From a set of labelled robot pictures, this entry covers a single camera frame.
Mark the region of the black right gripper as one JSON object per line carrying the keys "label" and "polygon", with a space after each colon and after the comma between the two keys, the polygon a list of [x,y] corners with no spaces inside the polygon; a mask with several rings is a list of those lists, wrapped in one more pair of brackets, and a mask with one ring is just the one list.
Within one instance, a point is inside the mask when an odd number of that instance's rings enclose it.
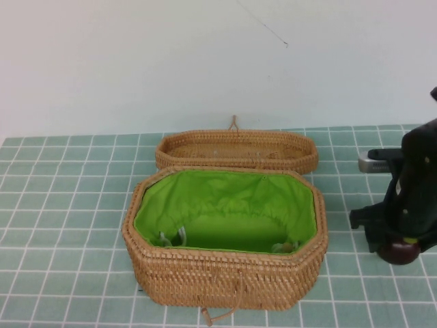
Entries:
{"label": "black right gripper", "polygon": [[392,174],[386,209],[374,204],[351,210],[351,228],[364,227],[370,253],[401,238],[418,239],[423,253],[437,245],[436,120],[406,133],[400,147],[382,152]]}

